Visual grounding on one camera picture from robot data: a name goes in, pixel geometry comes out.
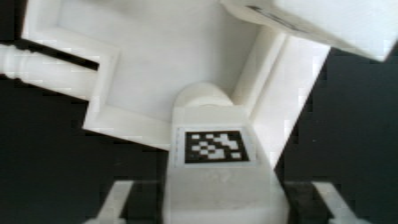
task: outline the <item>white plastic base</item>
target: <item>white plastic base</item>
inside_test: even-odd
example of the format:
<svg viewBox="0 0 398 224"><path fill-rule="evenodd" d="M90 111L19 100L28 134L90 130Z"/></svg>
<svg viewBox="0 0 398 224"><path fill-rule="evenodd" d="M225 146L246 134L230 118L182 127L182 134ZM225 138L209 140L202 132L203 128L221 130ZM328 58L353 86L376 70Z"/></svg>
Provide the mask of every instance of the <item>white plastic base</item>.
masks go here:
<svg viewBox="0 0 398 224"><path fill-rule="evenodd" d="M166 150L172 99L207 81L244 108L275 164L326 46L239 21L216 0L29 0L22 38L99 63L93 87L67 84L86 87L86 130ZM40 81L56 68L36 68Z"/></svg>

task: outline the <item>qr-like marker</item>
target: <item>qr-like marker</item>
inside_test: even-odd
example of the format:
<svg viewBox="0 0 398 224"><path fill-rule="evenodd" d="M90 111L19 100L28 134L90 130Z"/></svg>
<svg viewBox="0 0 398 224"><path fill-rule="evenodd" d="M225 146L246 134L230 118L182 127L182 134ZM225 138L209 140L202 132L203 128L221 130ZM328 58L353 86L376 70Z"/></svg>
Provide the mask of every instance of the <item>qr-like marker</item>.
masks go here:
<svg viewBox="0 0 398 224"><path fill-rule="evenodd" d="M186 132L184 163L248 161L239 131Z"/></svg>

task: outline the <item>white plastic part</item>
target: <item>white plastic part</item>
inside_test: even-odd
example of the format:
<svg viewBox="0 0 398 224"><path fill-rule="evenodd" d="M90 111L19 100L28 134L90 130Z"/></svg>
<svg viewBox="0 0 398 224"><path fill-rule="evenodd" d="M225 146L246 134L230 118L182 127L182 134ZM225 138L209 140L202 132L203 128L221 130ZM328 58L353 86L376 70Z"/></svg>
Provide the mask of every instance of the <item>white plastic part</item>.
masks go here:
<svg viewBox="0 0 398 224"><path fill-rule="evenodd" d="M3 45L0 46L0 74L79 99L90 99L95 71Z"/></svg>
<svg viewBox="0 0 398 224"><path fill-rule="evenodd" d="M132 187L132 181L115 181L106 200L102 203L100 211L95 219L90 219L84 224L124 224L125 220L118 218L129 190Z"/></svg>
<svg viewBox="0 0 398 224"><path fill-rule="evenodd" d="M369 224L365 220L356 218L331 183L312 182L312 185L333 215L328 224Z"/></svg>
<svg viewBox="0 0 398 224"><path fill-rule="evenodd" d="M221 0L234 16L383 61L398 40L395 0Z"/></svg>
<svg viewBox="0 0 398 224"><path fill-rule="evenodd" d="M196 86L186 87L177 99L184 98L189 88ZM211 92L219 91L211 84L207 89L212 89ZM230 132L241 139L230 139ZM221 106L221 103L219 106L205 106L202 103L202 106L191 107L177 102L163 223L285 224L285 221L283 192L243 107Z"/></svg>
<svg viewBox="0 0 398 224"><path fill-rule="evenodd" d="M86 86L74 95L90 93L86 130L168 150L175 93L211 82L248 114L273 166L328 46L241 22L218 0L29 0L22 38L99 63L93 87L61 75L67 88Z"/></svg>

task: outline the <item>white plastic arm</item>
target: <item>white plastic arm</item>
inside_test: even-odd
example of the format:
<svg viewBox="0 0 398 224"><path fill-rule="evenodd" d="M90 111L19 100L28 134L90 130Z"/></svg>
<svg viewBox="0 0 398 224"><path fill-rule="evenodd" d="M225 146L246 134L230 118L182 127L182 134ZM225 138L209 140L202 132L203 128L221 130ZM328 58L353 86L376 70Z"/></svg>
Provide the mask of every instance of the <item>white plastic arm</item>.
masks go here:
<svg viewBox="0 0 398 224"><path fill-rule="evenodd" d="M90 219L84 224L124 224L125 220L118 218L129 190L132 187L132 181L116 181L113 183L106 200L102 203L102 208L97 213L95 219Z"/></svg>
<svg viewBox="0 0 398 224"><path fill-rule="evenodd" d="M333 185L323 182L312 182L312 184L333 215L328 224L369 224L365 220L356 218Z"/></svg>

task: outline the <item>ridged white rod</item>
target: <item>ridged white rod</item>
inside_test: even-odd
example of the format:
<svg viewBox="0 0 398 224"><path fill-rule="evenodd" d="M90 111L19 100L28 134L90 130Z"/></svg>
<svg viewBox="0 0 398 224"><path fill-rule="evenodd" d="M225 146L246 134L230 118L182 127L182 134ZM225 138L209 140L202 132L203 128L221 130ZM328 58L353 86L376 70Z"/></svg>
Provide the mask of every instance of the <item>ridged white rod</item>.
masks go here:
<svg viewBox="0 0 398 224"><path fill-rule="evenodd" d="M83 100L90 99L97 72L4 45L0 45L0 74Z"/></svg>

